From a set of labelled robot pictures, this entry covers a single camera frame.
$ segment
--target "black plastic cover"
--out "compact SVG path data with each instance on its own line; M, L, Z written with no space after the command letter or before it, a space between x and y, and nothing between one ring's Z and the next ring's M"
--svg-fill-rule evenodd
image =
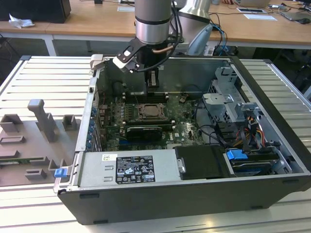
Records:
M182 159L186 168L182 180L217 179L230 177L224 159L223 147L218 145L180 146L175 148L177 159Z

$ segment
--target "power supply label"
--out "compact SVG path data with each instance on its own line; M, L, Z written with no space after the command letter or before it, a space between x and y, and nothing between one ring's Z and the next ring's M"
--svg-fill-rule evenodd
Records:
M117 157L117 184L155 181L155 168L152 156Z

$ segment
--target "blue tab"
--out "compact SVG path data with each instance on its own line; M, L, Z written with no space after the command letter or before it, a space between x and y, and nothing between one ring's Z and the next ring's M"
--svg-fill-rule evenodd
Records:
M242 153L242 150L229 150L227 152L229 160L231 159L248 159L246 154Z
M67 177L67 168L58 168L55 170L54 177L55 178L63 178Z

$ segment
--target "floor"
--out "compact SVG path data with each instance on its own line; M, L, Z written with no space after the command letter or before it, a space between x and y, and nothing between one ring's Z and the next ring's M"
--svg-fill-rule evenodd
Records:
M43 40L12 38L9 39L9 43L19 55L48 56L48 51ZM85 41L56 40L55 44L60 56L91 56L94 53L114 55L118 52L120 47L125 44L125 42L91 41L92 52L87 51ZM237 56L239 58L250 59L255 54L257 59L265 58L272 60L282 73L291 81L296 79L297 70L299 70L311 56L311 51L303 56L301 50L295 50L294 56L298 62L292 63L284 57L279 56L279 53L281 53L280 50L261 49L255 51L255 48L239 47L238 51L239 53ZM19 57L9 45L2 43L2 46L0 47L0 83L8 76L18 60ZM300 86L303 78L310 74L311 69L307 70L307 72L302 72L298 76L295 85Z

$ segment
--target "wooden desk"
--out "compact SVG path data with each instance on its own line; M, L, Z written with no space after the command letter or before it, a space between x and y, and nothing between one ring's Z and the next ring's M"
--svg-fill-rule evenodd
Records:
M272 0L270 3L281 4L281 0ZM296 4L286 2L287 5L298 7ZM209 9L210 13L237 13L234 6L228 4L213 5ZM270 14L277 21L247 19L243 14L221 15L219 14L222 29L228 34L228 42L243 42L271 44L274 48L286 45L308 45L311 48L311 24L300 24L292 22L279 14ZM217 23L216 15L211 15L214 23Z
M281 4L281 0L271 0ZM51 56L57 52L53 45L55 39L86 40L86 41L129 41L135 36L134 13L118 12L118 4L94 1L70 0L71 14L64 24L35 22L30 28L13 28L8 22L0 22L0 33L6 37L44 39ZM291 22L279 14L271 14L277 21L247 19L233 5L211 4L210 13L220 13L222 29L228 35L228 45L311 49L311 24ZM216 15L211 16L217 23ZM209 45L219 42L219 32L212 32Z
M70 0L70 5L66 22L49 24L47 34L135 36L134 12L118 12L117 3Z

